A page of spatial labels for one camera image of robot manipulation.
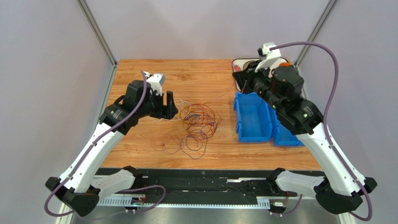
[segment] wooden tabletop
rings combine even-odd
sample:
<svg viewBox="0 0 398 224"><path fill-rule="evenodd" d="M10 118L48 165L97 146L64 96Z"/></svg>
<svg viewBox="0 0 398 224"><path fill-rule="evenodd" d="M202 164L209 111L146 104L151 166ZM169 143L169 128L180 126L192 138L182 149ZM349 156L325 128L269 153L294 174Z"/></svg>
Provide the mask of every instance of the wooden tabletop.
<svg viewBox="0 0 398 224"><path fill-rule="evenodd" d="M136 168L203 168L203 169L320 169L306 147L274 147L267 143L238 143L235 133L233 110L235 88L232 78L232 60L121 60L116 72L108 105L124 95L127 85L140 79L140 71L161 72L166 76L163 92L173 91L174 98L182 98L209 106L221 116L214 136L208 140L206 152L193 160L179 150L175 154L162 151L162 145L170 152L178 150L178 144L165 141L170 121L145 117L132 127L111 151L103 167ZM189 152L193 157L203 153Z"/></svg>

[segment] white wall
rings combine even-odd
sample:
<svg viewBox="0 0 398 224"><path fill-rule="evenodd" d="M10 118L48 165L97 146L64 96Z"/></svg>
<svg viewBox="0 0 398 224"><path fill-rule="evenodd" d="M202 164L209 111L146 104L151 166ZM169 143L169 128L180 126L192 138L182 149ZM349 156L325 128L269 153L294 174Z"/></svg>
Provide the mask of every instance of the white wall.
<svg viewBox="0 0 398 224"><path fill-rule="evenodd" d="M355 167L378 182L370 194L371 223L397 222L397 11L397 1L340 1L317 39L336 54L340 66L330 129ZM309 99L324 110L332 60L312 48L301 72ZM366 215L365 203L359 210Z"/></svg>
<svg viewBox="0 0 398 224"><path fill-rule="evenodd" d="M327 0L87 0L117 59L257 57L306 41ZM287 49L296 59L300 49Z"/></svg>
<svg viewBox="0 0 398 224"><path fill-rule="evenodd" d="M54 223L44 184L88 140L111 66L74 0L2 1L0 30L0 223Z"/></svg>

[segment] purple cable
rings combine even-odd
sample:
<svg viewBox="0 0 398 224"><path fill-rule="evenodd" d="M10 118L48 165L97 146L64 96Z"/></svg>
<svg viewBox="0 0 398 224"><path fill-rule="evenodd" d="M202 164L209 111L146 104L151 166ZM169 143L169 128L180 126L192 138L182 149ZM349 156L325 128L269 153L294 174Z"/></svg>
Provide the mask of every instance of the purple cable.
<svg viewBox="0 0 398 224"><path fill-rule="evenodd" d="M144 188L122 190L122 191L120 191L120 192L122 192L122 193L126 193L126 192L136 192L136 191L147 190L147 189L151 189L151 188L161 188L161 189L163 189L163 194L162 194L162 197L159 199L159 201L157 201L155 204L153 204L153 205L151 205L150 207L147 207L147 208L145 208L145 209L140 209L140 210L136 210L136 211L135 211L136 213L137 213L137 212L145 212L145 211L148 211L148 210L153 209L153 208L156 207L158 204L160 204L160 202L161 202L161 201L164 199L164 197L166 196L166 188L164 188L162 185L152 185L152 186L148 186L148 187L144 187ZM79 219L81 219L81 220L84 220L84 221L98 221L98 220L107 219L107 218L110 218L110 217L113 217L113 216L116 216L116 215L119 215L119 214L123 214L123 213L126 213L126 211L125 211L125 210L124 210L124 211L118 211L118 212L116 212L116 213L114 213L114 214L112 214L112 215L109 215L109 216L100 217L100 218L93 218L93 219L83 218L83 217L80 217L80 216L77 216L77 217L78 217Z"/></svg>
<svg viewBox="0 0 398 224"><path fill-rule="evenodd" d="M147 78L145 76L145 73L143 71L141 71L142 74L142 78L144 80L144 89L147 88ZM103 134L101 134L100 136L98 136L92 143L91 145L87 148L87 150L84 152L84 154L82 155L82 157L80 158L80 160L76 163L76 166L72 169L71 173L69 173L68 177L66 177L48 196L46 202L44 203L44 210L46 211L47 214L49 214L50 216L53 217L62 217L62 216L67 216L71 213L73 213L73 211L69 211L63 214L57 214L57 213L53 213L49 210L49 202L50 199L55 195L55 192L57 192L75 173L76 170L80 167L80 165L82 164L82 162L84 161L84 159L87 157L87 155L90 153L90 151L92 150L92 148L95 146L95 144L101 140L105 135L107 135L108 133L110 133L111 131L115 130L116 128L118 128L120 125L122 125L124 122L126 122L129 118L131 118L131 116L133 114L135 114L135 112L138 110L138 108L141 106L142 102L144 101L145 98L145 94L146 91L142 92L140 101L138 101L137 106L135 106L135 108L133 109L133 111L127 115L127 117L125 117L123 120L121 120L119 123L117 123L116 125L112 126L111 128L109 128L108 130L106 130Z"/></svg>
<svg viewBox="0 0 398 224"><path fill-rule="evenodd" d="M298 198L298 202L297 202L296 206L294 206L294 208L291 211L289 211L287 213L283 213L283 214L281 214L281 213L272 213L272 215L275 215L276 217L283 217L283 216L291 215L299 207L299 205L301 203L301 199L303 199L303 195L300 195L300 198Z"/></svg>
<svg viewBox="0 0 398 224"><path fill-rule="evenodd" d="M327 115L328 115L328 112L329 112L330 104L332 103L332 100L333 100L334 93L336 92L337 81L339 79L339 65L337 63L337 58L336 58L336 56L333 54L333 52L329 48L325 47L322 44L313 43L313 42L287 43L287 44L282 44L282 45L270 48L270 50L276 50L276 49L286 48L286 47L295 46L295 45L311 45L311 46L315 46L315 47L321 48L321 49L325 50L331 56L331 58L333 60L333 63L334 63L334 81L333 81L332 91L330 92L330 96L329 96L329 99L327 100L326 107L325 107L325 112L324 112L324 115L323 115L323 129L325 131L326 138L327 138L327 141L328 141L329 145L331 145L334 153L336 153L336 155L340 159L341 163L344 165L346 170L349 172L349 174L352 176L352 178L358 184L359 188L362 190L363 194L365 195L367 204L368 204L368 216L366 218L360 217L357 214L354 214L353 212L349 212L349 213L351 215L353 215L354 217L362 220L362 221L369 221L370 219L372 219L372 215L373 215L372 202L370 201L369 194L366 191L365 187L358 180L358 178L356 177L354 172L351 170L351 167L349 167L349 165L344 160L342 155L339 153L337 148L333 145L332 139L330 137L329 130L327 129Z"/></svg>

